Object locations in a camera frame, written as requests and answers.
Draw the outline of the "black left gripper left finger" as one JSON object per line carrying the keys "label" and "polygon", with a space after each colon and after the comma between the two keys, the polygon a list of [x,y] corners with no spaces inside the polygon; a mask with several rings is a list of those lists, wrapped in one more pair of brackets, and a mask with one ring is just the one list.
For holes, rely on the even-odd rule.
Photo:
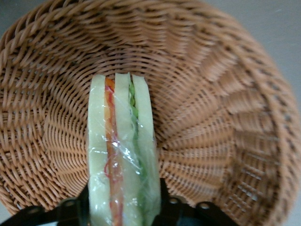
{"label": "black left gripper left finger", "polygon": [[77,197],[62,200],[54,209],[30,206],[1,223],[2,226],[87,226],[89,224],[88,186]]}

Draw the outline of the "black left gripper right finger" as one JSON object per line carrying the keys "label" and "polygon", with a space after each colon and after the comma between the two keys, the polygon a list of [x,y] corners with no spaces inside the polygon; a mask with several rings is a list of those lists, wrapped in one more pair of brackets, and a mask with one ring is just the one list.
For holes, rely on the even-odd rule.
{"label": "black left gripper right finger", "polygon": [[171,196],[166,182],[160,179],[161,207],[153,226],[236,226],[237,223],[212,202],[190,206],[180,196]]}

